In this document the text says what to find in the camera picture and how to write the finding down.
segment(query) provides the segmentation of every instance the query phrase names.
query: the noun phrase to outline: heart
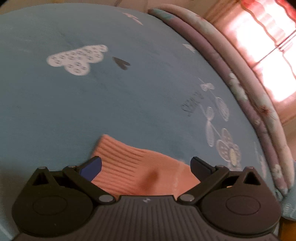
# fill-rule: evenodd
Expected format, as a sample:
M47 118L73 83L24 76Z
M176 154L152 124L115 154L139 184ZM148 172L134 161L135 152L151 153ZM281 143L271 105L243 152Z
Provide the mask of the heart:
M115 63L123 70L127 70L127 66L131 66L130 63L128 62L125 62L124 60L122 59L119 59L119 58L116 58L116 57L113 57L113 60L115 61Z

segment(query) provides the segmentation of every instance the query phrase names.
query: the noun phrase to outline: folded blanket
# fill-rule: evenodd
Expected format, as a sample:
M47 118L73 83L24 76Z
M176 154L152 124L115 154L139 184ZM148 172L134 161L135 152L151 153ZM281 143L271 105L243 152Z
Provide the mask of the folded blanket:
M284 180L288 188L291 188L295 181L293 157L287 145L282 124L267 92L246 61L223 34L197 14L171 4L163 4L159 9L176 15L198 31L222 56L237 76L267 127L279 158Z
M274 170L279 166L279 159L273 147L266 126L261 117L251 105L244 89L240 86L236 76L232 73L229 66L221 58L220 54L213 48L213 46L193 27L185 23L180 18L167 13L160 9L151 9L148 11L165 24L174 29L178 34L185 38L195 49L197 49L202 56L209 62L214 70L220 75L225 84L229 87L242 111L255 129L258 139L264 151L269 169L273 175L273 181L276 188L285 196L288 192L287 184L282 175L276 175Z
M102 170L92 183L116 198L120 195L177 198L200 183L189 165L158 152L125 145L108 135L101 137L93 156L102 159Z

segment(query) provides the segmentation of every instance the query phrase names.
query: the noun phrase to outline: yellow flower center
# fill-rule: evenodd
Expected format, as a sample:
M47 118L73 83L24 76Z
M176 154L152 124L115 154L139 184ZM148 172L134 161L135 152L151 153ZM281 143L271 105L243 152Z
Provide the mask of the yellow flower center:
M229 156L231 164L235 167L237 165L237 155L235 154L234 149L230 148Z

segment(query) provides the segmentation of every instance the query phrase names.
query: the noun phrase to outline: silver screw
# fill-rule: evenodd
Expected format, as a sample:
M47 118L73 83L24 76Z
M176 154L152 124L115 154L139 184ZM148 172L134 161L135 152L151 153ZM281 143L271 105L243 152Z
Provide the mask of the silver screw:
M191 201L194 200L194 196L191 195L191 194L182 194L182 195L180 196L180 199L181 199L182 201L184 201L184 202L191 202Z
M111 196L111 195L101 195L100 197L99 197L99 200L101 201L101 202L111 202L111 201L113 201L113 197Z

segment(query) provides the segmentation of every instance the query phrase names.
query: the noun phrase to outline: white cloud print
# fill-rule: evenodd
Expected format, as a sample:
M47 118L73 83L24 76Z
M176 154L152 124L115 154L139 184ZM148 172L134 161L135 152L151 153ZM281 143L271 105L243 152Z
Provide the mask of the white cloud print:
M53 67L64 66L71 74L86 75L90 71L89 63L101 62L104 58L103 53L107 51L105 45L90 45L50 55L46 61Z

